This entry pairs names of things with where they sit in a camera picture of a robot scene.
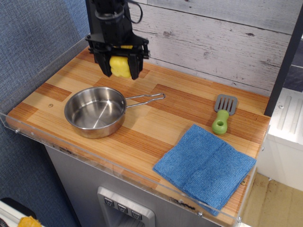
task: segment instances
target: folded towel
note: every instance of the folded towel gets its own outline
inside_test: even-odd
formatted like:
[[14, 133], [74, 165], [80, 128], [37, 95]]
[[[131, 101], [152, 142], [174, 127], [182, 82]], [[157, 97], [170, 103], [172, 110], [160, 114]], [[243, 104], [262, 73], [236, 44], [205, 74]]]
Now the folded towel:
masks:
[[[255, 159], [193, 125], [153, 170], [188, 196], [220, 210], [255, 163]], [[202, 207], [214, 216], [219, 213]]]

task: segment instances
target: gray spatula head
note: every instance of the gray spatula head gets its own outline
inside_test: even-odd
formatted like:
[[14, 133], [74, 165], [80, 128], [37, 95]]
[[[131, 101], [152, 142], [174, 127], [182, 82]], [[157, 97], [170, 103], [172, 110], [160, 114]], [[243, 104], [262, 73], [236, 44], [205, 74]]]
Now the gray spatula head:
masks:
[[229, 115], [233, 115], [236, 111], [238, 99], [233, 96], [227, 96], [220, 94], [217, 97], [216, 104], [214, 105], [214, 110], [218, 112], [219, 110], [226, 110]]

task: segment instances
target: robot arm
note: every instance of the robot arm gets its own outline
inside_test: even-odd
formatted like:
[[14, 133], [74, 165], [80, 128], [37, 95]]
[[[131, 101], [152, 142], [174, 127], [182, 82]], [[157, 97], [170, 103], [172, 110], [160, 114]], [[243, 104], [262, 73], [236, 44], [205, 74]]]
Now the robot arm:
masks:
[[112, 56], [127, 57], [132, 79], [138, 78], [143, 59], [149, 58], [148, 40], [133, 33], [128, 2], [139, 5], [132, 0], [86, 0], [90, 28], [86, 40], [95, 61], [108, 77], [112, 74], [109, 65]]

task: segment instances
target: pan handle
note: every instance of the pan handle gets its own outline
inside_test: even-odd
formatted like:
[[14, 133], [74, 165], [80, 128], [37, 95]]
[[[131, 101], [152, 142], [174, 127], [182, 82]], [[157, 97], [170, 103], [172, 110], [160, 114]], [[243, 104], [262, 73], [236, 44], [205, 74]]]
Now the pan handle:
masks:
[[137, 103], [137, 104], [134, 104], [134, 105], [129, 105], [129, 106], [127, 106], [127, 108], [128, 108], [128, 107], [137, 106], [137, 105], [147, 104], [147, 103], [150, 103], [150, 102], [152, 102], [152, 101], [159, 100], [159, 99], [164, 99], [164, 98], [165, 98], [165, 94], [164, 94], [164, 93], [159, 93], [159, 94], [155, 94], [155, 95], [140, 95], [140, 96], [133, 96], [133, 97], [125, 98], [125, 99], [140, 98], [140, 97], [155, 97], [155, 96], [161, 96], [161, 97], [153, 98], [153, 99], [151, 99], [151, 100], [149, 100], [149, 101], [146, 101], [146, 102], [144, 102], [144, 103]]

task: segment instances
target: frying pan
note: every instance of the frying pan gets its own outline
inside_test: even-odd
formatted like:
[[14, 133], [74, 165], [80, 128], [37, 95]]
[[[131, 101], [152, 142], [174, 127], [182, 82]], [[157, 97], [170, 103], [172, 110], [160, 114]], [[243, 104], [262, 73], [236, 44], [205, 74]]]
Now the frying pan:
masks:
[[[144, 103], [126, 105], [127, 99], [143, 96], [159, 97]], [[164, 98], [163, 93], [125, 98], [119, 91], [110, 87], [90, 87], [76, 93], [68, 100], [64, 115], [79, 135], [86, 138], [102, 138], [122, 126], [127, 108]]]

